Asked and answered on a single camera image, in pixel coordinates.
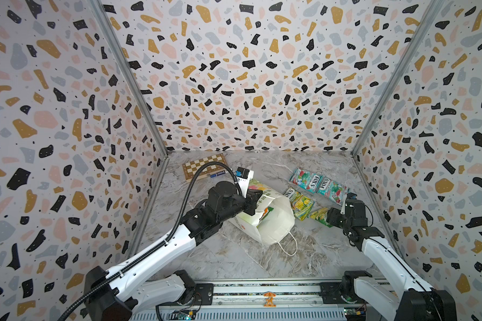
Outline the teal Fox's candy packet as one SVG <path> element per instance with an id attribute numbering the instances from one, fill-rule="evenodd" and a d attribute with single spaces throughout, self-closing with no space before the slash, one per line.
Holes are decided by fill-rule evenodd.
<path id="1" fill-rule="evenodd" d="M 341 205 L 345 200 L 348 191 L 349 188 L 345 185 L 325 177 L 319 185 L 317 193 L 328 198 L 330 201 Z"/>
<path id="2" fill-rule="evenodd" d="M 300 167 L 294 171 L 290 178 L 291 183 L 311 193 L 317 192 L 322 180 L 323 175 Z"/>

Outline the green yellow Fox's candy packet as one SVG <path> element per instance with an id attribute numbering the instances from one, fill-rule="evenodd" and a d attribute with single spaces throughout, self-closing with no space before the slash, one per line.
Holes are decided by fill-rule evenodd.
<path id="1" fill-rule="evenodd" d="M 308 198 L 293 188 L 288 188 L 288 190 L 285 191 L 284 196 L 290 201 L 293 214 L 298 220 L 303 221 L 308 218 L 315 205 L 313 199 Z"/>

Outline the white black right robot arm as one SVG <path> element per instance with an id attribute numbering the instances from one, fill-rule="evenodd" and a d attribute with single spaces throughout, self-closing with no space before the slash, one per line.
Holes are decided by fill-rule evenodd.
<path id="1" fill-rule="evenodd" d="M 330 208 L 326 222 L 338 227 L 351 246 L 375 264 L 392 290 L 366 271 L 346 271 L 338 293 L 346 302 L 364 301 L 384 320 L 456 320 L 456 303 L 446 290 L 421 278 L 394 250 L 384 234 L 368 224 L 368 206 L 351 193 L 341 209 Z"/>

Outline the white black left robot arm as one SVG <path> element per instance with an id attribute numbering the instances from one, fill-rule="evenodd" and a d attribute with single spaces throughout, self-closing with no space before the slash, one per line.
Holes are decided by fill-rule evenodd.
<path id="1" fill-rule="evenodd" d="M 91 270 L 86 275 L 88 297 L 84 299 L 91 320 L 130 320 L 135 313 L 162 304 L 195 303 L 196 283 L 186 271 L 178 270 L 155 282 L 150 278 L 211 238 L 225 221 L 240 213 L 253 216 L 262 195 L 261 190 L 242 192 L 237 184 L 221 181 L 157 242 L 108 270 Z"/>

